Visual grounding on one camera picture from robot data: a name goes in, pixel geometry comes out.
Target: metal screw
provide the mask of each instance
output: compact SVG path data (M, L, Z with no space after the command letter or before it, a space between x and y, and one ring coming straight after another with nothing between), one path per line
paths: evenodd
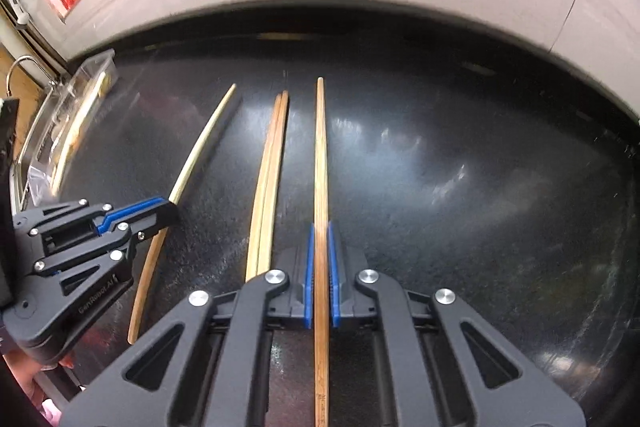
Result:
M287 274L282 270L269 270L264 274L264 278L269 284L279 284L284 281L286 276Z
M358 279L366 284L373 284L379 279L379 277L380 274L378 272L376 272L375 270L370 270L369 268L358 273Z
M436 301L440 304L451 304L454 300L456 300L456 294L448 288L440 288L436 291Z
M189 295L191 306L204 306L209 301L209 294L203 290L196 290Z

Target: black speckled surface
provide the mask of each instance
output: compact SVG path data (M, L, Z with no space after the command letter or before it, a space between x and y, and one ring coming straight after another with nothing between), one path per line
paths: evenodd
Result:
M63 197L119 205L168 195L236 82L241 103L183 200L146 325L192 289L236 289L266 128L283 89L290 111L274 255L306 238L314 86L324 76L330 217L345 243L414 291L454 289L591 414L600 405L600 395L590 394L596 377L619 384L609 360L636 293L636 186L627 145L573 108L523 90L526 80L474 67L464 49L376 42L237 39L118 55L121 79L72 164ZM133 293L76 348L82 381L126 348ZM331 348L332 425L373 425L366 338L334 334ZM268 425L313 425L311 334L276 334L272 355Z

